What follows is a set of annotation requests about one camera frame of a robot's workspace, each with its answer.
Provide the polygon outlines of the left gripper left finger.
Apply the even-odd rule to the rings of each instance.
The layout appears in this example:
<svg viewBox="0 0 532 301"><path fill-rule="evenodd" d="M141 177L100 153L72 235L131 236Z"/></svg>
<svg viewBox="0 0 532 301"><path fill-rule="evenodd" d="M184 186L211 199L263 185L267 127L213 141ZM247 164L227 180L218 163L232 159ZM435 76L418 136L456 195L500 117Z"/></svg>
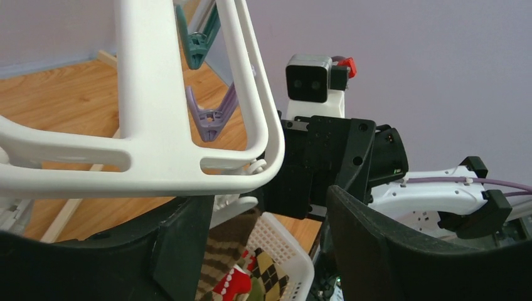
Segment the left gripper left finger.
<svg viewBox="0 0 532 301"><path fill-rule="evenodd" d="M85 240L1 233L2 300L193 300L211 196L178 197Z"/></svg>

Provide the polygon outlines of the white plastic clip hanger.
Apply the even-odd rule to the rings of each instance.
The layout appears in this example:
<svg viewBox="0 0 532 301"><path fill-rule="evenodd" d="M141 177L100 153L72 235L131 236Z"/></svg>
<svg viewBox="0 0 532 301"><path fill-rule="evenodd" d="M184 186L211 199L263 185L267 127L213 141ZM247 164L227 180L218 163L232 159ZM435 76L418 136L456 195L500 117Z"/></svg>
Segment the white plastic clip hanger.
<svg viewBox="0 0 532 301"><path fill-rule="evenodd" d="M243 194L279 172L284 134L245 1L218 1L245 150L191 136L174 1L116 1L119 138L1 119L1 196L141 198Z"/></svg>

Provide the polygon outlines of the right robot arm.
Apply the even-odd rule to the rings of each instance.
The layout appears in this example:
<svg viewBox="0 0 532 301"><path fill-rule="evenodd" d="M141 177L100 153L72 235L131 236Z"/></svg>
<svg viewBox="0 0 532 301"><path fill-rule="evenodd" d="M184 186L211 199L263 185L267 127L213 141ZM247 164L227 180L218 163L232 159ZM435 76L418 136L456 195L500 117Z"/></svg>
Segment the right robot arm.
<svg viewBox="0 0 532 301"><path fill-rule="evenodd" d="M356 200L435 237L480 238L509 221L512 196L531 186L489 179L480 157L412 172L397 129L371 120L314 115L282 120L284 160L253 195L262 210L291 218L327 218L326 194L339 186Z"/></svg>

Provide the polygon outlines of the brown striped sock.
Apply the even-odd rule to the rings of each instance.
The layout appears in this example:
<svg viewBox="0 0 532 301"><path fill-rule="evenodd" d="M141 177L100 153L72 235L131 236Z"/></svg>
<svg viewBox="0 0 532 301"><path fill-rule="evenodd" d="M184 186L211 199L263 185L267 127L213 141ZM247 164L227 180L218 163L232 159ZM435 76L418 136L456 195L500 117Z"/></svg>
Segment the brown striped sock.
<svg viewBox="0 0 532 301"><path fill-rule="evenodd" d="M206 300L241 258L261 211L249 209L209 230L195 300Z"/></svg>

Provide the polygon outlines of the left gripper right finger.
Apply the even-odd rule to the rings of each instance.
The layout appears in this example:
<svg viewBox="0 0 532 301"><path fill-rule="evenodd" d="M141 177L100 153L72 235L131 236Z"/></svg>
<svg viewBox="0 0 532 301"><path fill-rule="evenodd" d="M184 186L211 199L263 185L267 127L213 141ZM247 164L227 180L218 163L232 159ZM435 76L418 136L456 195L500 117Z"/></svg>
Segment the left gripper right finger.
<svg viewBox="0 0 532 301"><path fill-rule="evenodd" d="M531 242L481 250L413 230L339 186L327 219L345 300L530 300Z"/></svg>

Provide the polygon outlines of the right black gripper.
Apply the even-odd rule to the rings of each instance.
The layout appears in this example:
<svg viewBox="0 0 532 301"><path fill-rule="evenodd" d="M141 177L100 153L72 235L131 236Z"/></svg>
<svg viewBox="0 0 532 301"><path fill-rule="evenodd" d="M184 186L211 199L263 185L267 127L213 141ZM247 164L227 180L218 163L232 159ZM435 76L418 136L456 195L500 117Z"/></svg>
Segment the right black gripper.
<svg viewBox="0 0 532 301"><path fill-rule="evenodd" d="M251 195L261 211L323 221L330 186L363 198L376 123L315 115L280 121L285 147L277 175Z"/></svg>

